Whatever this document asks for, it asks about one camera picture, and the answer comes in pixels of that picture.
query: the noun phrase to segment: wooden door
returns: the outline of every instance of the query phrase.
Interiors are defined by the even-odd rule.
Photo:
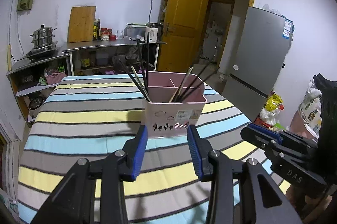
[[[168,0],[159,71],[186,72],[198,53],[208,0]]]

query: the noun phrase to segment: pink utensil holder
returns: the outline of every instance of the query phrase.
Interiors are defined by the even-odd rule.
[[[168,102],[184,76],[185,73],[149,72],[149,96],[152,102],[143,100],[142,119],[142,124],[147,127],[149,138],[184,136],[187,134],[188,126],[198,122],[203,107],[207,103],[203,95],[204,84],[183,102]],[[196,77],[194,74],[188,76],[181,93]],[[193,86],[201,82],[202,80],[197,78]]]

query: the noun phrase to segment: pineapple print bag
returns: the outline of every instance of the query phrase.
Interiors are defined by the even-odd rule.
[[[321,94],[319,94],[316,98],[312,98],[312,94],[310,94],[310,91],[308,90],[302,103],[299,105],[298,111],[304,121],[304,124],[306,125],[307,130],[309,132],[312,130],[318,137],[322,122]]]

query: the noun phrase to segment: yellow bag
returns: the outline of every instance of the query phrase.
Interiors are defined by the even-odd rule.
[[[276,93],[272,94],[265,104],[265,109],[268,111],[273,111],[283,103],[283,100]]]

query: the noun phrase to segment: door handle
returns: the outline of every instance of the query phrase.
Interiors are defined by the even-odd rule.
[[[167,23],[165,28],[165,36],[167,36],[167,33],[175,32],[175,30],[176,30],[175,27],[170,27],[170,23]]]

